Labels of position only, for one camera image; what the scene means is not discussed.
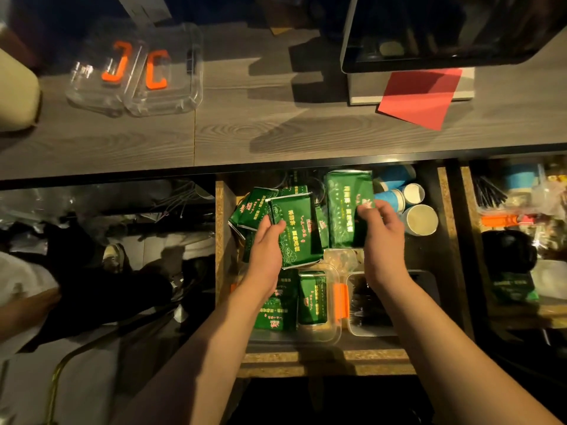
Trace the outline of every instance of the drawer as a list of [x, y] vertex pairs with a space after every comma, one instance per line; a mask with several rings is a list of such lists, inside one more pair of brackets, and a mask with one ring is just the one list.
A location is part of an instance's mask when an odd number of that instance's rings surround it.
[[[529, 162], [545, 162], [546, 158], [532, 157]], [[567, 328], [567, 300], [541, 296], [539, 304], [502, 304], [492, 292], [481, 238], [487, 228], [478, 213], [473, 177], [514, 162], [525, 163], [526, 159], [472, 161], [448, 167], [471, 311], [475, 320], [488, 319], [494, 330]]]
[[[408, 269], [434, 274], [441, 306], [472, 337], [463, 269], [460, 262], [457, 231], [444, 166], [434, 161], [414, 165], [416, 182], [426, 190], [426, 204], [439, 214], [439, 227], [427, 237], [406, 235], [405, 260]], [[373, 169], [376, 166], [350, 166]], [[330, 171], [319, 168], [318, 173]], [[239, 198], [253, 186], [275, 187], [283, 178], [280, 171], [233, 173], [216, 181], [216, 301], [230, 293], [242, 266], [239, 240], [228, 225]], [[398, 337], [359, 337], [343, 328], [335, 344], [291, 346], [249, 344], [239, 377], [284, 377], [303, 375], [386, 375], [414, 373]]]

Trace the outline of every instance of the beige container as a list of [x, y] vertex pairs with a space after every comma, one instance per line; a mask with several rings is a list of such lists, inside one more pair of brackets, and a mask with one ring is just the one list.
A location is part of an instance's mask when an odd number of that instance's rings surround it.
[[39, 100], [37, 76], [0, 49], [0, 133], [31, 126]]

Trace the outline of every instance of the black screen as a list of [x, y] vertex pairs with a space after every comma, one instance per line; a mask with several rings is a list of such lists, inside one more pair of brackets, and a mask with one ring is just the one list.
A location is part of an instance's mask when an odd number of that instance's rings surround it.
[[567, 0], [358, 0], [343, 70], [520, 63], [567, 25], [566, 13]]

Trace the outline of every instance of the red sticky note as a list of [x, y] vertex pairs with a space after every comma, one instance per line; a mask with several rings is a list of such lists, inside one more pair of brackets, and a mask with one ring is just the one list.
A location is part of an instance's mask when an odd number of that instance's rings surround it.
[[377, 112], [439, 131], [462, 72], [460, 68], [394, 71]]

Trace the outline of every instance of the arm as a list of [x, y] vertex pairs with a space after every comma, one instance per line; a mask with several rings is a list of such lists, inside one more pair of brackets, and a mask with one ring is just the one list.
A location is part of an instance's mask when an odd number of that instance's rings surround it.
[[260, 223], [248, 272], [114, 423], [218, 424], [245, 355], [260, 307], [274, 292], [285, 222]]
[[1, 306], [0, 343], [40, 325], [60, 299], [59, 288], [53, 288], [31, 297], [12, 300]]
[[560, 424], [409, 277], [404, 224], [392, 207], [359, 207], [368, 223], [365, 273], [443, 423]]

